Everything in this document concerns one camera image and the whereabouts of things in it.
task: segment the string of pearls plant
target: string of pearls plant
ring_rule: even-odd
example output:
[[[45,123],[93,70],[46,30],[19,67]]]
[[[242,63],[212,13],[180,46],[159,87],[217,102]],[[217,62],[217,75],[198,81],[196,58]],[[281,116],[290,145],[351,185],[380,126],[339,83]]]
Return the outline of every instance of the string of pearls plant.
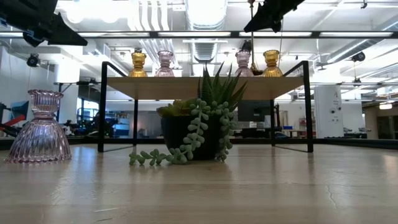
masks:
[[[217,105],[217,102],[212,102],[212,106],[208,106],[205,101],[197,99],[196,104],[191,104],[191,115],[197,116],[188,125],[188,130],[193,131],[187,134],[183,139],[184,144],[179,148],[169,149],[170,154],[166,155],[160,153],[158,149],[154,149],[149,154],[141,151],[140,154],[130,154],[130,165],[133,165],[135,161],[140,164],[144,164],[146,160],[150,160],[149,165],[161,164],[163,160],[167,160],[172,164],[186,164],[189,160],[193,159],[193,151],[198,149],[201,144],[205,142],[203,133],[208,129],[208,125],[202,120],[208,121],[209,115],[218,115],[220,117],[221,131],[223,137],[219,139],[220,151],[216,154],[216,158],[219,161],[225,161],[229,154],[228,149],[232,148],[232,143],[229,141],[229,136],[233,135],[233,129],[236,128],[236,122],[232,121],[233,113],[229,112],[228,102],[224,102],[222,105]]]

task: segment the glass vase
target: glass vase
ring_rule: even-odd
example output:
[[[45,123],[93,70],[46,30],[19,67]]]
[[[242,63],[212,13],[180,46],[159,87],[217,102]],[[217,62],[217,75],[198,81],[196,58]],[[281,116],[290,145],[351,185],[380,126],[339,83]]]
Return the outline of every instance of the glass vase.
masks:
[[[253,77],[253,72],[248,67],[251,53],[248,50],[240,50],[235,54],[236,60],[238,61],[239,68],[235,72],[235,76],[241,74],[241,77]]]
[[[34,119],[25,125],[5,159],[10,163],[47,162],[71,159],[67,136],[54,120],[62,93],[29,90]]]
[[[147,73],[144,71],[145,58],[146,54],[141,52],[134,52],[131,54],[132,64],[134,68],[130,72],[130,77],[148,77]]]
[[[161,50],[157,53],[160,61],[160,68],[156,72],[155,77],[174,77],[173,70],[170,68],[173,53],[168,50]]]
[[[278,50],[268,50],[264,52],[264,56],[266,58],[267,68],[264,70],[262,74],[263,77],[282,77],[283,73],[278,68],[277,63],[279,59],[279,51]]]

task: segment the gold candle holder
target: gold candle holder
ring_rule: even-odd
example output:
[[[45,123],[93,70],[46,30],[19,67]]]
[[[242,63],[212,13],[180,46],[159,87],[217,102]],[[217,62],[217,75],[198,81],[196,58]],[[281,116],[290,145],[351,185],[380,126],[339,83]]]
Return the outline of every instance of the gold candle holder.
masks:
[[[131,54],[132,64],[134,69],[130,72],[129,77],[148,77],[144,71],[145,58],[147,57],[144,53],[134,52]]]
[[[279,51],[278,50],[268,50],[264,52],[264,56],[266,58],[267,68],[264,70],[262,74],[263,77],[282,77],[283,73],[278,68],[277,63],[279,59]]]

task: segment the black plant pot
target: black plant pot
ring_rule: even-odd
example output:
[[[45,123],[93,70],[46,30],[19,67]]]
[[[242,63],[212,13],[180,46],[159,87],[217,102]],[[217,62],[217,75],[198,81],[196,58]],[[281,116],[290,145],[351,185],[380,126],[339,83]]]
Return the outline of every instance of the black plant pot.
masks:
[[[167,148],[179,148],[183,144],[184,137],[193,131],[188,130],[188,125],[196,116],[174,116],[162,118],[162,132]],[[215,158],[218,152],[218,140],[221,138],[220,117],[211,116],[205,123],[208,129],[204,131],[205,142],[193,151],[193,160],[210,160]]]

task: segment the wooden shelf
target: wooden shelf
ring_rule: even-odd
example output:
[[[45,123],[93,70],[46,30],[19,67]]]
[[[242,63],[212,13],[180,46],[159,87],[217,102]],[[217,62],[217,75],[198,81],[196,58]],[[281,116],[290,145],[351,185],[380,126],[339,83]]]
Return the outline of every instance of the wooden shelf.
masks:
[[[108,85],[133,99],[139,100],[186,100],[197,95],[199,77],[132,78],[110,77]],[[236,89],[248,81],[244,100],[273,100],[303,85],[302,77],[240,78]]]

